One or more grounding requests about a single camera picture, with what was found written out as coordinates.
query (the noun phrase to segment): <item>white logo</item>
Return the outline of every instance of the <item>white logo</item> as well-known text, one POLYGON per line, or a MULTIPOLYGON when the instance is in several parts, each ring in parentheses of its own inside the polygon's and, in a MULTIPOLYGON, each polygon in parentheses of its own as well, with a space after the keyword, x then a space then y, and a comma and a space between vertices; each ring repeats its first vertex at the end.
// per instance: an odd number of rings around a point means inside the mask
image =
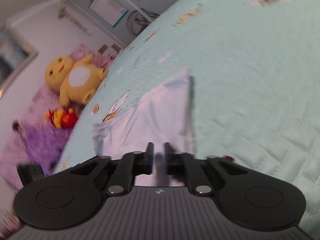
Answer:
POLYGON ((164 193, 164 190, 158 189, 158 190, 156 190, 156 193, 160 195, 160 194, 164 193))

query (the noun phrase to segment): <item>plush toy's white belly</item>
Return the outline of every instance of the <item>plush toy's white belly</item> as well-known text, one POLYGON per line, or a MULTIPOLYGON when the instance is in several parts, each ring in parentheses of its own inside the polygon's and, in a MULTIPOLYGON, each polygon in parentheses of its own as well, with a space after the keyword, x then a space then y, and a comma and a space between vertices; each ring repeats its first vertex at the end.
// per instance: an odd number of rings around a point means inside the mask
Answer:
POLYGON ((84 66, 78 66, 71 70, 69 75, 69 85, 71 87, 83 86, 90 77, 90 70, 84 66))

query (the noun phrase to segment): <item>stuffed animal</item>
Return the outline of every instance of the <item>stuffed animal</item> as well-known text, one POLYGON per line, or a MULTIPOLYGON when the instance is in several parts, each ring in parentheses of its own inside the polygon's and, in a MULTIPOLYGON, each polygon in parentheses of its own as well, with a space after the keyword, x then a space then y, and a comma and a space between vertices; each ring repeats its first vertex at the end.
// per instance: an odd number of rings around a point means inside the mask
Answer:
POLYGON ((62 107, 68 107, 70 101, 86 105, 108 74, 107 69, 90 64, 92 60, 93 55, 87 55, 77 62, 71 57, 60 56, 47 67, 45 82, 51 89, 60 91, 62 107))
POLYGON ((78 117, 72 108, 65 110, 58 108, 54 111, 50 111, 44 115, 46 119, 49 119, 54 128, 73 128, 78 121, 78 117))

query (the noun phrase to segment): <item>purple cloth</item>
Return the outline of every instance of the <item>purple cloth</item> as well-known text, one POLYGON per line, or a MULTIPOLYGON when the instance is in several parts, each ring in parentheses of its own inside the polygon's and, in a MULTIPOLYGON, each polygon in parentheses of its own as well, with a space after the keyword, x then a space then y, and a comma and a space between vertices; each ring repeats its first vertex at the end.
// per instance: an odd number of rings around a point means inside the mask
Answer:
POLYGON ((46 176, 60 159, 72 129, 56 129, 51 124, 27 126, 21 133, 30 161, 39 164, 46 176))

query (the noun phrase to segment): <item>plush toy's head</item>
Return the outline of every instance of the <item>plush toy's head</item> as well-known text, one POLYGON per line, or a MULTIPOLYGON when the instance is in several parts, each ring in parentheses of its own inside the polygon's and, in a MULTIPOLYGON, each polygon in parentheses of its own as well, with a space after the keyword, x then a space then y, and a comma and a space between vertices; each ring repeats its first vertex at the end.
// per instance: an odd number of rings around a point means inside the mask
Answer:
POLYGON ((57 57, 49 64, 45 71, 45 82, 48 84, 50 88, 59 91, 63 80, 71 71, 74 64, 75 62, 71 57, 57 57))

